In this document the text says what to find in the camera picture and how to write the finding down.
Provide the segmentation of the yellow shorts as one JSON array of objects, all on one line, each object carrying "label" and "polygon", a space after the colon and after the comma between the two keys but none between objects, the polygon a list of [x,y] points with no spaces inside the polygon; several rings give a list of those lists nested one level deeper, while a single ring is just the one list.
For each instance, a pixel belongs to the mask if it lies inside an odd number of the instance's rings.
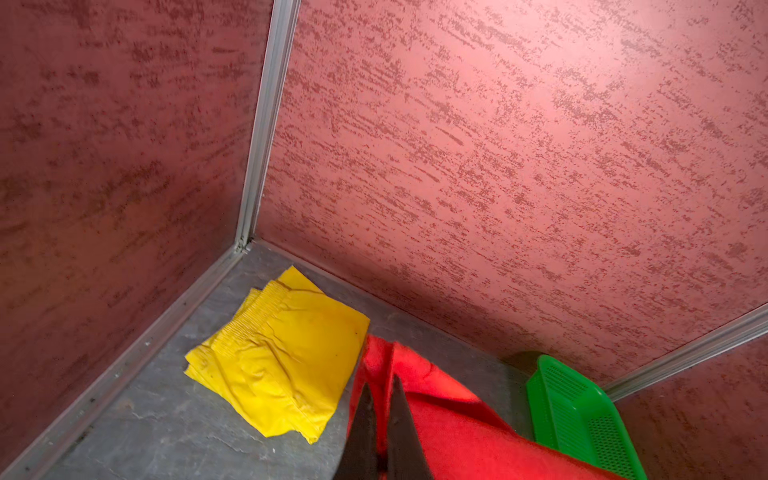
[{"label": "yellow shorts", "polygon": [[270,438],[316,443],[355,370],[370,320],[290,267],[246,296],[232,320],[189,351],[187,377]]}]

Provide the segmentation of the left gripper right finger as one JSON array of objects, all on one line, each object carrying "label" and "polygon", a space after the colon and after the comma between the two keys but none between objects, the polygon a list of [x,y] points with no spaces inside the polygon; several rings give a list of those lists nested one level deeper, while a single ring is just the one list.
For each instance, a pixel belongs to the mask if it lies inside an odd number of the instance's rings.
[{"label": "left gripper right finger", "polygon": [[387,426],[387,475],[393,480],[433,480],[425,458],[407,397],[395,376],[390,396]]}]

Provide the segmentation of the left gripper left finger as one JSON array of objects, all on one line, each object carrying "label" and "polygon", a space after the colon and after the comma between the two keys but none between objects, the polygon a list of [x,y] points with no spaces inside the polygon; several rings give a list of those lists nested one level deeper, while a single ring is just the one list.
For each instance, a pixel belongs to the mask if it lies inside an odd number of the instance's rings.
[{"label": "left gripper left finger", "polygon": [[377,419],[368,385],[362,389],[333,480],[377,480]]}]

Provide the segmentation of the red shorts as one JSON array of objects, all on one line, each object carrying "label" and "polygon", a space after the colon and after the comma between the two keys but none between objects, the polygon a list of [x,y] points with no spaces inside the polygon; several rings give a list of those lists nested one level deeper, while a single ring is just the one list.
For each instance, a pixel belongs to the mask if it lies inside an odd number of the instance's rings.
[{"label": "red shorts", "polygon": [[612,473],[518,435],[469,389],[413,350],[370,336],[357,368],[350,421],[368,385],[377,419],[378,479],[387,475],[394,377],[401,379],[434,479],[610,479]]}]

